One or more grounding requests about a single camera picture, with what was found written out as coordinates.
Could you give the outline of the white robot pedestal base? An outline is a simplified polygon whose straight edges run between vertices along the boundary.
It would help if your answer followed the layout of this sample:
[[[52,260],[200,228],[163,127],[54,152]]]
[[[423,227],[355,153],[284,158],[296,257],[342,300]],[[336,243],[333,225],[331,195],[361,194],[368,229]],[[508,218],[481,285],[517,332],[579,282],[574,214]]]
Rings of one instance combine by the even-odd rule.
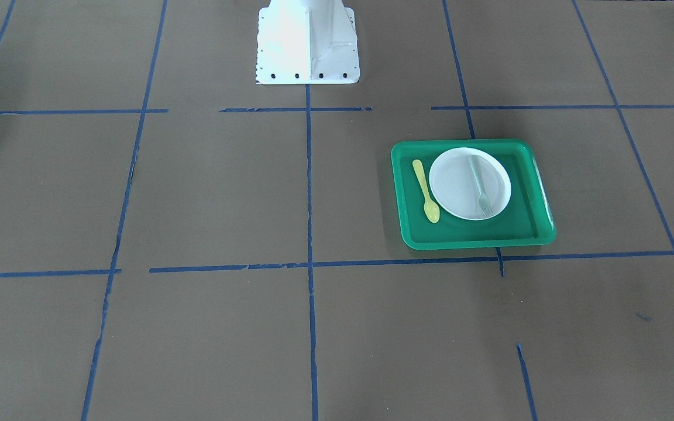
[[[255,82],[359,82],[356,16],[342,1],[271,1],[257,19]]]

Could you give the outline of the yellow plastic spoon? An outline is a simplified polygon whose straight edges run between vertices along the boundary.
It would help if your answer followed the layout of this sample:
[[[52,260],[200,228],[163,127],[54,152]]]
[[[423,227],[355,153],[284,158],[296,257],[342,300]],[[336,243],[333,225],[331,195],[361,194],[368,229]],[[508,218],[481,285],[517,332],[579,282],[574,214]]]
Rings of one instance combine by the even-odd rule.
[[[439,223],[441,219],[441,209],[439,205],[432,199],[429,189],[429,183],[425,175],[425,168],[421,160],[412,160],[412,168],[414,169],[415,178],[418,181],[419,187],[423,196],[423,211],[430,223]]]

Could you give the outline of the green plastic tray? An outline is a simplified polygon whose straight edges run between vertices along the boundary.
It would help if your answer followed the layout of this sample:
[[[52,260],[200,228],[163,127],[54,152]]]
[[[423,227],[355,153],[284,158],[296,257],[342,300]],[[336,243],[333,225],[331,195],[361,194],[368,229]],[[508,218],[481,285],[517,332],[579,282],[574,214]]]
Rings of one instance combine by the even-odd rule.
[[[421,160],[427,181],[434,160],[455,147],[473,147],[502,163],[513,183],[513,196],[495,218],[471,221],[455,218],[439,206],[439,223],[428,221],[412,160]],[[537,246],[553,242],[556,226],[546,199],[534,153],[519,139],[426,140],[398,142],[390,153],[401,237],[410,248],[468,250],[506,246]]]

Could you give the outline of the white round plate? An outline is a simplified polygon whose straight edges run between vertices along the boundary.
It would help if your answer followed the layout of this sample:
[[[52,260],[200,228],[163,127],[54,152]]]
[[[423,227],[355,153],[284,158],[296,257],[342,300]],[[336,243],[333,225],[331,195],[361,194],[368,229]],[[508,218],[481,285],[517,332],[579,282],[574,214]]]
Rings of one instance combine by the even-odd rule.
[[[429,171],[431,192],[447,213],[455,218],[479,221],[485,218],[478,206],[478,192],[468,158],[479,156],[484,188],[495,218],[507,208],[513,183],[502,163],[491,154],[473,147],[455,147],[440,154]]]

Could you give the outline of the translucent plastic fork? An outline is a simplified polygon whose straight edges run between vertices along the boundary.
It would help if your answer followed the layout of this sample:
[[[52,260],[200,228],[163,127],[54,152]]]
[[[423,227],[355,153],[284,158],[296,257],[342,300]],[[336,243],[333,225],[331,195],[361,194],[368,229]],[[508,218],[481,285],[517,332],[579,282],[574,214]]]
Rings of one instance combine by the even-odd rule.
[[[490,206],[489,197],[484,188],[483,174],[479,164],[479,156],[473,155],[468,158],[470,163],[470,170],[477,189],[477,203],[485,218],[491,218],[493,215],[492,207]]]

